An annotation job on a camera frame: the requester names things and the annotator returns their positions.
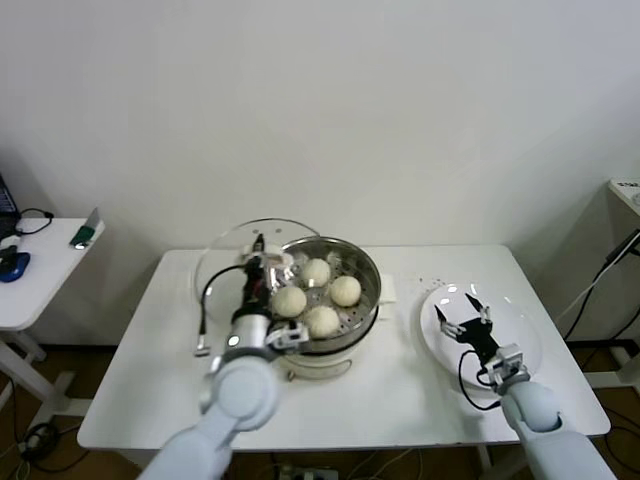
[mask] power strip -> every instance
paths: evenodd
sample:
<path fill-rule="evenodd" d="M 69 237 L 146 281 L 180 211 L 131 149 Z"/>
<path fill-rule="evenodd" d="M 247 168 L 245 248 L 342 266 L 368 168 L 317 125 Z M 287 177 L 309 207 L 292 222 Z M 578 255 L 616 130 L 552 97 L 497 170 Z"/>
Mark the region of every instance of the power strip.
<path fill-rule="evenodd" d="M 640 178 L 616 178 L 609 182 L 609 188 L 624 203 L 640 215 Z"/>
<path fill-rule="evenodd" d="M 339 480 L 336 470 L 322 468 L 299 468 L 283 465 L 278 480 Z"/>

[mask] cable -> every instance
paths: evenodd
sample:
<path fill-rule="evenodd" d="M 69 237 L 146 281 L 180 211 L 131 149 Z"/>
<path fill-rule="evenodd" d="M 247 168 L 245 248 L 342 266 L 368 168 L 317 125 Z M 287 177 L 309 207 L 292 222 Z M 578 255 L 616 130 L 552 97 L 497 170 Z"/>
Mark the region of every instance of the cable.
<path fill-rule="evenodd" d="M 347 480 L 351 480 L 351 477 L 353 477 L 355 475 L 355 473 L 362 468 L 365 464 L 369 463 L 370 460 L 373 459 L 373 457 L 375 457 L 378 454 L 378 452 L 373 452 L 371 455 L 369 455 L 367 458 L 365 458 L 363 461 L 361 461 L 358 465 L 356 465 L 353 470 L 351 470 L 351 473 L 349 473 L 349 475 L 347 475 Z"/>
<path fill-rule="evenodd" d="M 634 313 L 633 317 L 631 317 L 631 320 L 629 320 L 624 327 L 622 327 L 620 330 L 618 330 L 618 333 L 616 333 L 615 335 L 613 335 L 610 340 L 615 340 L 616 338 L 618 338 L 620 335 L 622 335 L 624 333 L 624 331 L 629 328 L 631 325 L 633 325 L 633 323 L 638 319 L 638 317 L 640 316 L 640 306 L 638 306 L 638 309 L 636 310 L 636 313 Z"/>
<path fill-rule="evenodd" d="M 44 230 L 45 228 L 47 228 L 49 225 L 51 225 L 51 223 L 53 222 L 53 218 L 55 215 L 53 215 L 53 213 L 51 212 L 47 212 L 45 210 L 42 210 L 40 208 L 26 208 L 24 210 L 22 210 L 20 212 L 20 215 L 24 215 L 27 212 L 39 212 L 40 214 L 42 214 L 42 216 L 44 218 L 47 219 L 47 223 L 45 223 L 44 225 L 42 225 L 39 228 L 36 228 L 35 230 L 30 230 L 28 232 L 25 232 L 24 230 L 19 230 L 16 228 L 16 233 L 20 236 L 24 236 L 24 235 L 34 235 L 36 233 L 41 232 L 42 230 Z"/>
<path fill-rule="evenodd" d="M 418 461 L 420 462 L 420 469 L 418 470 L 418 478 L 416 480 L 422 480 L 422 474 L 424 473 L 424 464 L 422 463 L 422 450 L 417 450 Z"/>
<path fill-rule="evenodd" d="M 478 405 L 473 400 L 471 400 L 471 397 L 469 397 L 469 394 L 464 389 L 464 382 L 462 381 L 462 362 L 464 360 L 464 357 L 466 357 L 470 353 L 478 355 L 475 352 L 475 350 L 467 350 L 466 352 L 464 352 L 460 356 L 460 362 L 458 363 L 458 384 L 460 385 L 460 390 L 462 391 L 462 394 L 464 395 L 464 398 L 467 399 L 467 402 L 469 402 L 473 408 L 475 408 L 476 410 L 480 410 L 481 412 L 488 412 L 489 410 L 493 410 L 494 408 L 498 408 L 500 406 L 500 400 L 496 400 L 491 405 L 487 405 L 486 407 L 482 406 L 482 405 Z"/>
<path fill-rule="evenodd" d="M 564 340 L 566 340 L 569 335 L 571 335 L 571 333 L 573 332 L 574 328 L 576 327 L 576 325 L 578 324 L 578 321 L 580 320 L 580 317 L 582 316 L 582 313 L 584 312 L 584 309 L 587 305 L 587 302 L 589 301 L 589 297 L 591 296 L 591 292 L 593 291 L 593 288 L 597 285 L 597 283 L 602 279 L 602 277 L 604 277 L 604 275 L 609 271 L 609 269 L 611 267 L 613 267 L 616 263 L 618 263 L 618 261 L 620 259 L 622 259 L 622 257 L 624 257 L 627 252 L 633 248 L 633 245 L 635 244 L 636 240 L 638 240 L 640 238 L 640 231 L 636 231 L 635 235 L 633 235 L 631 237 L 631 240 L 628 240 L 629 237 L 627 237 L 627 241 L 624 245 L 624 247 L 622 247 L 622 249 L 620 250 L 620 253 L 613 259 L 610 259 L 610 255 L 607 256 L 607 260 L 604 262 L 604 265 L 602 266 L 602 268 L 600 269 L 600 271 L 596 274 L 595 278 L 593 279 L 593 282 L 591 282 L 591 285 L 589 285 L 587 288 L 585 288 L 582 292 L 580 292 L 580 294 L 567 306 L 567 308 L 565 308 L 562 313 L 556 318 L 556 322 L 558 320 L 560 320 L 561 318 L 563 318 L 572 308 L 573 306 L 578 303 L 578 301 L 584 296 L 587 295 L 587 298 L 585 298 L 584 302 L 582 302 L 582 306 L 580 307 L 580 312 L 578 313 L 578 317 L 574 320 L 573 324 L 571 325 L 571 327 L 569 328 L 569 331 L 564 335 Z"/>
<path fill-rule="evenodd" d="M 398 460 L 400 460 L 402 457 L 410 454 L 413 451 L 413 448 L 409 448 L 407 450 L 405 450 L 404 452 L 402 452 L 400 455 L 397 455 L 395 457 L 393 457 L 391 460 L 389 460 L 387 463 L 385 463 L 384 465 L 382 465 L 382 467 L 380 467 L 380 469 L 374 473 L 372 475 L 372 477 L 378 477 L 378 475 L 380 475 L 389 465 L 391 465 L 394 462 L 397 462 Z"/>
<path fill-rule="evenodd" d="M 482 380 L 482 379 L 480 378 L 480 375 L 485 375 L 486 373 L 487 373 L 487 370 L 486 370 L 485 368 L 481 368 L 480 370 L 478 370 L 478 371 L 476 372 L 476 380 L 477 380 L 477 381 L 478 381 L 478 383 L 479 383 L 480 385 L 482 385 L 483 387 L 493 387 L 493 385 L 492 385 L 492 384 L 490 384 L 490 383 L 488 383 L 488 382 L 485 382 L 484 380 Z"/>
<path fill-rule="evenodd" d="M 90 453 L 91 451 L 87 450 L 82 455 L 80 455 L 80 457 L 78 457 L 73 462 L 71 462 L 69 465 L 66 465 L 64 467 L 59 467 L 59 468 L 43 467 L 42 465 L 38 465 L 36 462 L 31 462 L 31 464 L 33 465 L 33 468 L 35 468 L 36 470 L 40 470 L 41 472 L 44 472 L 44 473 L 62 473 L 62 472 L 71 470 L 73 467 L 79 464 L 82 460 L 84 460 L 87 457 L 87 455 L 89 455 Z"/>
<path fill-rule="evenodd" d="M 606 264 L 603 265 L 600 270 L 598 271 L 598 273 L 596 273 L 596 276 L 593 277 L 593 281 L 591 282 L 591 285 L 589 286 L 589 291 L 587 292 L 587 296 L 584 297 L 584 300 L 582 301 L 582 305 L 580 305 L 580 310 L 578 311 L 578 315 L 576 315 L 576 319 L 573 321 L 573 323 L 571 324 L 571 326 L 569 327 L 569 330 L 567 330 L 567 333 L 564 334 L 564 336 L 562 337 L 562 339 L 564 341 L 567 340 L 567 338 L 569 338 L 569 335 L 571 335 L 573 333 L 573 330 L 576 328 L 576 326 L 578 325 L 578 322 L 580 321 L 580 319 L 582 318 L 582 314 L 584 313 L 585 308 L 587 308 L 587 304 L 589 303 L 589 299 L 591 298 L 591 294 L 593 293 L 593 290 L 596 286 L 596 284 L 598 283 L 598 281 L 600 280 L 600 276 L 603 275 L 604 271 L 606 270 Z M 563 315 L 560 315 L 558 317 L 558 320 L 561 319 L 563 317 Z"/>
<path fill-rule="evenodd" d="M 73 427 L 65 428 L 64 430 L 60 430 L 60 436 L 66 435 L 67 433 L 71 433 L 75 430 L 80 430 L 82 423 L 74 425 Z"/>
<path fill-rule="evenodd" d="M 278 478 L 280 478 L 280 469 L 278 468 L 278 460 L 276 459 L 276 454 L 270 452 L 269 458 L 271 459 L 271 463 L 273 464 L 273 480 L 278 480 Z"/>
<path fill-rule="evenodd" d="M 84 452 L 79 458 L 71 462 L 69 465 L 59 468 L 49 468 L 43 467 L 39 465 L 37 461 L 43 460 L 56 448 L 58 442 L 62 435 L 66 435 L 67 433 L 73 432 L 80 428 L 80 425 L 74 425 L 69 427 L 62 432 L 58 431 L 58 428 L 55 425 L 50 423 L 39 423 L 27 431 L 22 439 L 20 439 L 20 435 L 18 435 L 18 402 L 16 397 L 16 384 L 11 377 L 9 377 L 9 382 L 11 382 L 11 393 L 13 397 L 13 436 L 16 441 L 16 444 L 22 444 L 23 450 L 20 452 L 20 458 L 23 462 L 26 462 L 28 467 L 28 472 L 22 477 L 19 478 L 18 474 L 22 471 L 20 464 L 14 472 L 16 473 L 16 478 L 18 480 L 25 480 L 31 471 L 31 467 L 36 470 L 40 470 L 45 473 L 61 473 L 70 470 L 75 467 L 78 463 L 80 463 L 84 458 L 91 453 L 90 451 Z M 38 441 L 35 442 L 35 446 L 30 440 L 36 437 Z"/>
<path fill-rule="evenodd" d="M 218 273 L 213 275 L 209 279 L 207 284 L 204 286 L 204 288 L 202 289 L 202 294 L 200 295 L 200 329 L 198 331 L 199 335 L 206 335 L 207 333 L 206 301 L 207 301 L 207 297 L 211 294 L 211 292 L 209 292 L 209 288 L 211 287 L 211 284 L 221 275 L 224 275 L 225 273 L 230 272 L 232 270 L 239 270 L 242 268 L 244 268 L 244 265 L 232 265 L 231 267 L 223 268 Z"/>
<path fill-rule="evenodd" d="M 7 448 L 4 452 L 0 453 L 0 460 L 2 460 L 4 457 L 6 457 L 11 452 L 11 450 L 16 448 L 17 446 L 18 446 L 18 444 L 14 443 L 9 448 Z"/>
<path fill-rule="evenodd" d="M 615 459 L 615 461 L 618 462 L 620 465 L 622 465 L 627 470 L 629 470 L 630 472 L 633 472 L 633 473 L 636 473 L 636 474 L 640 474 L 640 468 L 632 467 L 628 463 L 625 463 L 623 460 L 620 460 L 620 457 L 618 457 L 618 455 L 616 455 L 616 453 L 613 451 L 613 448 L 611 448 L 611 445 L 609 444 L 609 435 L 612 432 L 616 431 L 616 430 L 630 433 L 631 435 L 636 437 L 638 440 L 640 440 L 640 434 L 638 434 L 637 432 L 634 432 L 633 430 L 631 430 L 631 429 L 629 429 L 627 427 L 617 427 L 617 426 L 615 426 L 615 427 L 611 427 L 611 430 L 609 431 L 609 433 L 607 433 L 604 436 L 604 444 L 606 445 L 607 450 L 609 451 L 611 456 Z"/>
<path fill-rule="evenodd" d="M 16 384 L 13 378 L 9 377 L 11 383 L 11 396 L 13 397 L 13 439 L 16 444 L 20 443 L 20 437 L 18 435 L 18 400 L 16 398 Z"/>
<path fill-rule="evenodd" d="M 22 467 L 25 465 L 26 465 L 27 473 L 25 473 L 24 475 L 21 475 Z M 18 468 L 16 469 L 16 480 L 27 480 L 30 474 L 31 474 L 31 464 L 23 460 L 22 463 L 20 463 L 20 465 L 18 465 Z"/>

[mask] white table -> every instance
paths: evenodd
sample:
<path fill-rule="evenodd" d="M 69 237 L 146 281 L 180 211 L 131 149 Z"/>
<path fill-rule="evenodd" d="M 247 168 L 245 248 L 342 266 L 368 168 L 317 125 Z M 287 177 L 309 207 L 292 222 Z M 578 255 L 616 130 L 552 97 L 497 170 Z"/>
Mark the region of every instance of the white table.
<path fill-rule="evenodd" d="M 19 228 L 30 231 L 43 224 L 43 219 L 25 218 Z M 71 272 L 91 247 L 76 250 L 69 242 L 86 219 L 54 218 L 51 225 L 35 235 L 22 237 L 19 251 L 29 252 L 31 261 L 23 276 L 11 283 L 0 283 L 0 332 L 8 341 L 17 343 L 25 352 L 21 358 L 0 341 L 0 369 L 20 383 L 43 403 L 32 425 L 48 421 L 53 415 L 82 416 L 91 400 L 70 399 L 65 391 L 73 381 L 73 372 L 62 372 L 51 384 L 30 363 L 44 360 L 45 352 L 22 332 L 33 325 Z M 101 223 L 93 237 L 102 231 Z M 0 394 L 0 408 L 11 394 L 7 386 Z"/>
<path fill-rule="evenodd" d="M 502 246 L 365 248 L 394 277 L 395 318 L 378 321 L 345 375 L 282 381 L 278 412 L 237 451 L 336 450 L 476 445 L 517 441 L 500 410 L 473 410 L 456 380 L 415 334 L 425 292 L 434 282 L 488 284 L 520 305 L 544 348 L 535 380 L 552 388 L 587 435 L 610 424 L 554 324 L 509 250 Z M 192 274 L 199 251 L 167 252 L 82 424 L 87 448 L 153 452 L 200 417 L 198 392 L 210 358 L 194 358 L 198 308 Z M 220 252 L 220 267 L 231 256 Z M 212 351 L 227 328 L 210 322 Z M 138 463 L 141 457 L 134 457 Z"/>

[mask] black cable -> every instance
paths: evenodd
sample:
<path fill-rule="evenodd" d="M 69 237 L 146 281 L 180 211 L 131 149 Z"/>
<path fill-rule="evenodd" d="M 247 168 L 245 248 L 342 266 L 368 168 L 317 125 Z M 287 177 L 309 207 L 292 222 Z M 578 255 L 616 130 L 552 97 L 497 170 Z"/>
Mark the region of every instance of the black cable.
<path fill-rule="evenodd" d="M 634 422 L 633 420 L 631 420 L 629 417 L 627 417 L 626 415 L 621 414 L 620 412 L 615 411 L 613 408 L 609 408 L 609 407 L 605 407 L 603 406 L 602 408 L 604 408 L 607 412 L 611 412 L 614 415 L 617 415 L 618 417 L 622 418 L 623 420 L 629 422 L 631 425 L 633 425 L 634 427 L 636 427 L 638 430 L 640 430 L 640 424 L 637 422 Z"/>
<path fill-rule="evenodd" d="M 615 340 L 620 335 L 622 335 L 627 328 L 629 328 L 631 325 L 633 325 L 633 323 L 638 319 L 638 317 L 640 317 L 640 306 L 638 306 L 638 309 L 636 310 L 636 313 L 633 315 L 633 317 L 631 317 L 631 320 L 629 320 L 624 327 L 622 327 L 620 330 L 618 330 L 618 333 L 613 335 L 610 338 L 610 340 Z"/>
<path fill-rule="evenodd" d="M 47 211 L 42 210 L 40 208 L 26 208 L 26 209 L 24 209 L 24 210 L 22 210 L 20 212 L 20 215 L 24 215 L 27 212 L 38 212 L 38 213 L 41 213 L 42 216 L 47 219 L 47 223 L 45 223 L 43 226 L 41 226 L 39 228 L 36 228 L 35 230 L 30 230 L 28 232 L 25 232 L 24 230 L 19 230 L 19 229 L 16 228 L 16 233 L 18 235 L 20 235 L 20 236 L 34 235 L 36 233 L 39 233 L 42 230 L 44 230 L 45 228 L 47 228 L 49 225 L 51 225 L 51 223 L 53 222 L 54 215 L 51 212 L 47 212 Z"/>
<path fill-rule="evenodd" d="M 239 270 L 242 268 L 244 268 L 244 265 L 232 265 L 231 267 L 223 268 L 218 273 L 213 275 L 202 289 L 202 294 L 200 295 L 200 329 L 198 330 L 199 335 L 206 335 L 207 333 L 207 309 L 205 306 L 207 300 L 207 290 L 209 290 L 211 284 L 221 275 L 224 275 L 225 273 L 232 270 Z"/>
<path fill-rule="evenodd" d="M 616 462 L 618 462 L 620 465 L 622 465 L 624 468 L 626 468 L 627 470 L 629 470 L 630 472 L 636 473 L 636 474 L 640 474 L 640 468 L 638 467 L 632 467 L 631 465 L 629 465 L 628 463 L 625 463 L 623 460 L 620 459 L 620 457 L 618 457 L 618 455 L 616 455 L 613 451 L 613 448 L 611 448 L 611 445 L 609 444 L 609 435 L 614 432 L 614 431 L 622 431 L 622 432 L 627 432 L 630 433 L 631 435 L 633 435 L 634 437 L 636 437 L 638 440 L 640 440 L 640 434 L 638 434 L 637 432 L 634 432 L 633 430 L 627 428 L 627 427 L 611 427 L 611 430 L 609 431 L 609 433 L 607 433 L 604 436 L 604 444 L 607 447 L 607 450 L 609 451 L 609 453 L 611 454 L 611 456 L 615 459 Z"/>
<path fill-rule="evenodd" d="M 20 435 L 18 435 L 18 402 L 16 397 L 16 384 L 11 377 L 9 377 L 9 382 L 11 382 L 11 394 L 13 397 L 13 437 L 17 444 L 23 444 L 23 450 L 20 452 L 20 458 L 23 461 L 30 463 L 36 470 L 40 470 L 45 473 L 61 473 L 75 467 L 78 463 L 84 460 L 89 453 L 91 453 L 87 450 L 69 465 L 60 468 L 49 468 L 39 465 L 37 461 L 48 457 L 56 448 L 63 435 L 75 431 L 80 427 L 72 427 L 64 433 L 60 433 L 55 425 L 50 423 L 39 423 L 30 428 L 24 437 L 20 439 Z M 31 442 L 29 440 L 33 437 L 37 437 L 38 442 L 35 447 L 30 447 L 29 445 Z"/>
<path fill-rule="evenodd" d="M 280 468 L 278 468 L 278 461 L 276 460 L 276 454 L 274 452 L 269 453 L 271 464 L 273 465 L 273 480 L 280 478 Z"/>
<path fill-rule="evenodd" d="M 71 462 L 69 465 L 66 465 L 66 466 L 60 467 L 60 468 L 43 467 L 42 465 L 38 465 L 36 462 L 31 462 L 31 466 L 33 468 L 35 468 L 36 470 L 40 470 L 41 472 L 44 472 L 44 473 L 62 473 L 62 472 L 66 472 L 68 470 L 71 470 L 73 467 L 75 467 L 77 464 L 79 464 L 82 460 L 84 460 L 87 457 L 87 455 L 89 455 L 90 453 L 91 453 L 91 451 L 87 450 L 82 455 L 80 455 L 78 458 L 76 458 L 73 462 Z"/>
<path fill-rule="evenodd" d="M 471 400 L 471 397 L 469 397 L 469 394 L 464 389 L 464 382 L 462 381 L 462 361 L 464 360 L 464 357 L 466 357 L 470 353 L 478 355 L 475 350 L 467 350 L 460 356 L 460 362 L 458 363 L 458 384 L 460 385 L 460 390 L 462 391 L 464 398 L 467 399 L 467 402 L 469 402 L 473 408 L 475 408 L 476 410 L 480 410 L 481 412 L 487 412 L 489 410 L 493 410 L 494 408 L 498 408 L 500 406 L 500 400 L 496 400 L 491 405 L 487 405 L 486 407 L 478 405 L 473 400 Z"/>
<path fill-rule="evenodd" d="M 489 382 L 485 382 L 484 380 L 482 380 L 480 378 L 480 375 L 485 375 L 487 373 L 487 370 L 484 368 L 481 368 L 480 370 L 478 370 L 478 372 L 476 373 L 476 380 L 478 381 L 478 383 L 480 385 L 482 385 L 483 387 L 493 387 L 493 385 Z"/>
<path fill-rule="evenodd" d="M 604 272 L 604 270 L 609 266 L 609 264 L 607 262 L 604 263 L 604 265 L 602 265 L 602 267 L 600 268 L 600 270 L 598 271 L 598 273 L 596 273 L 596 276 L 593 277 L 593 281 L 591 283 L 594 283 L 598 277 L 600 276 L 600 274 L 602 272 Z M 587 308 L 587 303 L 589 303 L 589 299 L 591 298 L 591 294 L 593 293 L 593 290 L 595 288 L 595 285 L 593 285 L 590 289 L 589 292 L 587 292 L 587 296 L 584 297 L 584 300 L 582 301 L 582 305 L 580 306 L 580 311 L 578 312 L 578 315 L 576 316 L 576 319 L 573 321 L 573 323 L 571 324 L 571 327 L 569 328 L 569 330 L 567 331 L 567 333 L 564 334 L 564 336 L 562 337 L 562 339 L 564 341 L 567 340 L 567 338 L 569 338 L 569 335 L 571 335 L 573 333 L 573 330 L 576 328 L 576 326 L 578 325 L 578 322 L 580 321 L 580 319 L 582 318 L 582 314 L 584 313 L 584 309 Z"/>
<path fill-rule="evenodd" d="M 20 443 L 20 436 L 18 435 L 18 400 L 16 398 L 16 384 L 11 377 L 9 377 L 9 382 L 11 382 L 11 396 L 13 397 L 13 439 L 16 443 Z"/>

